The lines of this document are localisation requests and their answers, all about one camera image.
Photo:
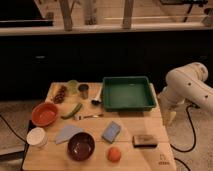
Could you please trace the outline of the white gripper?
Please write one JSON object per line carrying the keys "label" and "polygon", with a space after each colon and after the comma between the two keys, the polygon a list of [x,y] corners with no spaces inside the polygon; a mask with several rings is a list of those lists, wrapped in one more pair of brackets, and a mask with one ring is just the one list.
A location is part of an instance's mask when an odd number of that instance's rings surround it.
{"label": "white gripper", "polygon": [[184,102],[184,98],[170,87],[165,87],[157,98],[161,107],[163,124],[168,126],[176,117],[176,112],[173,110]]}

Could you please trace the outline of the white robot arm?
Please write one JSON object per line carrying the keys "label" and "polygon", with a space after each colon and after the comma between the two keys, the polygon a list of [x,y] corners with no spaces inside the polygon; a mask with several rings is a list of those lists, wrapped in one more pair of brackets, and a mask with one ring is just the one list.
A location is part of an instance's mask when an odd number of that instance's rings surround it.
{"label": "white robot arm", "polygon": [[176,116],[175,108],[189,100],[209,114],[213,114],[213,88],[205,84],[208,70],[193,62],[170,70],[166,86],[158,94],[163,124],[169,125]]}

